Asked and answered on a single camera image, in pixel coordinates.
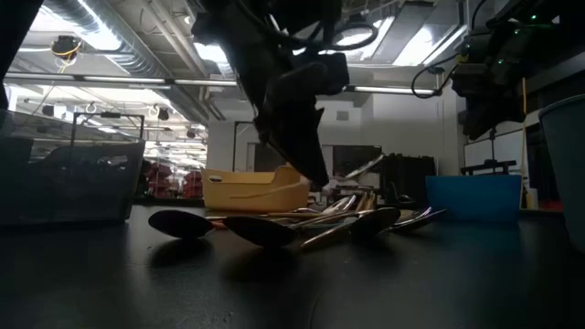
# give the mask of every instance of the kitchen utensil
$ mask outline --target kitchen utensil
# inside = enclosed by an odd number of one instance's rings
[[[264,248],[279,248],[294,241],[297,230],[317,223],[335,222],[352,216],[360,216],[368,211],[346,211],[340,214],[326,215],[320,218],[306,220],[299,224],[284,226],[263,218],[230,217],[224,219],[229,230],[240,237]]]
[[[342,199],[337,200],[333,205],[327,207],[322,212],[297,212],[294,210],[291,213],[269,213],[265,217],[268,218],[318,218],[323,215],[331,215],[334,213],[347,211],[351,206],[356,203],[357,196],[346,196]]]
[[[353,223],[330,228],[316,237],[306,240],[301,250],[308,250],[319,243],[338,237],[349,231],[352,238],[367,239],[375,236],[382,230],[391,227],[400,217],[400,211],[393,207],[384,207],[378,210],[364,210]]]
[[[345,179],[353,179],[356,177],[359,177],[362,174],[367,173],[368,171],[370,171],[375,165],[379,164],[382,160],[384,160],[384,154],[381,154],[379,157],[377,157],[376,159],[368,162],[367,164],[364,164],[362,166],[360,166],[359,168],[357,168],[356,170],[354,170],[353,172],[349,173],[346,175]]]
[[[325,209],[324,212],[348,209],[355,201],[356,196],[344,197]],[[207,233],[213,230],[213,228],[226,229],[226,226],[219,222],[225,218],[227,217],[203,218],[180,210],[162,210],[150,216],[150,218],[148,218],[148,224],[152,228],[170,235],[171,237],[180,239],[197,239],[207,235]]]
[[[431,223],[431,219],[439,214],[446,212],[447,210],[441,209],[435,212],[431,212],[432,208],[427,207],[420,211],[415,211],[409,218],[399,219],[399,221],[388,228],[388,231],[394,233],[406,233],[411,232],[415,229],[425,227]]]
[[[214,228],[208,220],[180,210],[158,211],[148,218],[148,225],[171,237],[198,239]]]

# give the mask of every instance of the black table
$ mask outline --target black table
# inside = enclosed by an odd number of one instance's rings
[[[0,236],[2,328],[583,328],[562,222],[435,223],[307,255],[127,224]]]

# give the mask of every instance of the blue bin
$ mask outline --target blue bin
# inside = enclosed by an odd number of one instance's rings
[[[519,175],[427,176],[429,201],[447,209],[447,220],[516,221]]]

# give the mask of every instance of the metal spoon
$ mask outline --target metal spoon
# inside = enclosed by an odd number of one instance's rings
[[[158,211],[148,218],[148,225],[180,239],[198,239],[214,229],[213,224],[201,216],[180,210]]]
[[[404,218],[403,220],[397,222],[396,224],[388,228],[388,231],[394,233],[411,232],[415,229],[419,229],[429,225],[432,222],[431,219],[433,217],[442,214],[447,210],[441,209],[435,212],[431,211],[432,211],[431,207],[424,208],[418,212],[415,211],[414,213],[412,213],[412,215],[410,215],[410,218]]]
[[[309,219],[299,224],[284,226],[274,221],[263,218],[252,217],[230,217],[224,219],[223,223],[232,232],[240,237],[264,248],[279,248],[286,246],[297,237],[300,228],[317,223],[335,222],[353,216],[361,216],[370,212],[343,212],[341,214],[327,215],[320,218]]]
[[[366,239],[375,236],[379,232],[391,227],[400,217],[400,210],[393,207],[384,207],[378,210],[366,210],[358,216],[353,223],[339,225],[330,228],[316,237],[306,240],[301,245],[301,250],[308,250],[319,243],[338,237],[349,231],[355,239]]]

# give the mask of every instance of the gray bin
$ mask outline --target gray bin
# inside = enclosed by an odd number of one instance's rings
[[[585,252],[585,95],[551,104],[538,117],[547,138],[570,240]]]

